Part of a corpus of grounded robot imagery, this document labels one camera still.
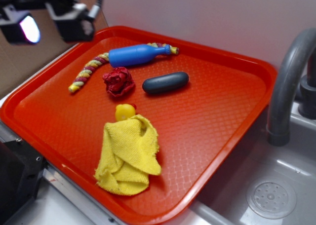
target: yellow rubber duck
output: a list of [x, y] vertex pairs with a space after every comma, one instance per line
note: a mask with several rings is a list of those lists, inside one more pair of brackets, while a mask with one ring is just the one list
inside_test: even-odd
[[136, 115], [134, 104], [119, 104], [116, 106], [115, 119], [117, 121], [127, 120]]

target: braided rope toy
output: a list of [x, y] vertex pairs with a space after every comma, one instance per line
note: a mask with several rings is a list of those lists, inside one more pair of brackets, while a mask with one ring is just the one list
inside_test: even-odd
[[[161, 43], [148, 43], [147, 45], [153, 47], [162, 47], [166, 46], [166, 44]], [[179, 53], [179, 49], [177, 47], [170, 46], [170, 51], [172, 54], [177, 55]], [[79, 72], [77, 77], [75, 78], [74, 82], [68, 87], [68, 90], [71, 93], [76, 92], [82, 86], [84, 86], [85, 82], [91, 77], [93, 72], [100, 67], [101, 65], [109, 62], [109, 53], [105, 52], [93, 58], [93, 60], [89, 61], [87, 64], [84, 65], [84, 68]]]

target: white wall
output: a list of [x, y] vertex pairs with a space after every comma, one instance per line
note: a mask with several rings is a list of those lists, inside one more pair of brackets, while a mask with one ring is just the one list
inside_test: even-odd
[[279, 68], [294, 38], [316, 27], [316, 0], [104, 0], [124, 25], [265, 60]]

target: tray rim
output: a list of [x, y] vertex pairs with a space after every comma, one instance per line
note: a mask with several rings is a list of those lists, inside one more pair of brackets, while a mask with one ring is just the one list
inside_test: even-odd
[[[94, 46], [94, 44], [110, 37], [123, 37], [131, 40], [141, 41], [144, 43], [148, 43], [145, 40], [152, 40], [153, 36], [155, 36], [155, 41], [157, 42], [165, 42], [168, 43], [176, 43], [177, 47], [180, 48], [181, 53], [186, 55], [192, 55], [190, 53], [191, 50], [195, 49], [199, 52], [195, 52], [195, 58], [201, 59], [209, 59], [214, 56], [222, 58], [221, 63], [215, 62], [219, 65], [227, 66], [229, 63], [242, 63], [242, 68], [238, 70], [253, 74], [258, 76], [266, 85], [265, 95], [261, 98], [261, 100], [257, 103], [257, 105], [253, 108], [250, 114], [246, 117], [244, 122], [238, 127], [236, 132], [232, 135], [232, 137], [228, 140], [228, 142], [223, 146], [223, 148], [218, 152], [217, 156], [214, 158], [210, 165], [206, 168], [206, 170], [199, 176], [199, 178], [194, 182], [193, 186], [189, 189], [189, 191], [185, 194], [181, 201], [177, 205], [175, 205], [171, 210], [166, 211], [160, 215], [154, 216], [141, 216], [135, 215], [133, 211], [124, 206], [117, 201], [114, 200], [113, 195], [103, 193], [102, 198], [100, 198], [100, 194], [95, 190], [95, 186], [92, 186], [87, 178], [84, 178], [84, 175], [79, 175], [79, 171], [76, 171], [76, 166], [69, 163], [68, 166], [65, 166], [62, 161], [59, 159], [54, 159], [52, 164], [56, 166], [62, 173], [71, 178], [76, 184], [78, 184], [81, 188], [83, 188], [88, 194], [90, 194], [94, 199], [100, 202], [103, 206], [105, 206], [104, 201], [106, 200], [106, 208], [109, 209], [113, 214], [115, 214], [119, 219], [124, 222], [138, 225], [152, 225], [152, 224], [160, 224], [166, 222], [167, 220], [172, 219], [183, 210], [185, 210], [190, 203], [197, 196], [198, 192], [202, 189], [202, 187], [207, 183], [210, 179], [211, 175], [216, 171], [216, 169], [221, 165], [221, 163], [225, 160], [225, 158], [229, 155], [231, 150], [235, 147], [235, 145], [239, 142], [242, 136], [247, 132], [249, 127], [255, 121], [255, 119], [260, 115], [260, 113], [264, 110], [264, 108], [269, 103], [272, 91], [273, 84], [276, 79], [277, 72], [272, 65], [267, 62], [243, 56], [240, 54], [235, 54], [232, 52], [220, 50], [213, 47], [208, 47], [184, 40], [179, 40], [172, 37], [167, 37], [163, 35], [158, 35], [134, 28], [129, 28], [125, 26], [114, 26], [110, 28], [105, 28], [96, 33], [95, 38], [92, 42], [80, 43], [75, 47], [72, 47], [65, 55], [62, 55], [59, 59], [50, 63], [47, 68], [42, 70], [38, 75], [34, 76], [29, 81], [22, 84], [19, 88], [17, 88], [3, 103], [0, 108], [0, 118], [1, 120], [9, 126], [15, 133], [19, 136], [23, 137], [29, 144], [38, 146], [43, 145], [44, 142], [40, 142], [36, 135], [33, 135], [32, 132], [27, 132], [25, 127], [18, 124], [18, 122], [14, 119], [14, 109], [18, 106], [19, 102], [27, 98], [29, 94], [31, 94], [34, 90], [44, 84], [51, 76], [54, 76], [59, 71], [63, 69], [63, 65], [70, 63], [71, 59], [69, 56], [74, 56], [74, 54], [78, 55], [79, 52], [85, 52], [87, 49]], [[41, 153], [47, 157], [52, 158], [52, 152], [49, 150], [45, 150], [46, 147], [40, 146]]]

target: blue plastic bottle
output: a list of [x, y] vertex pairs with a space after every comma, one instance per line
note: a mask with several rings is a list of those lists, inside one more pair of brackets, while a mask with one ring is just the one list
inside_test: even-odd
[[153, 47], [141, 44], [110, 50], [109, 61], [112, 67], [125, 67], [146, 63], [163, 54], [171, 54], [170, 45]]

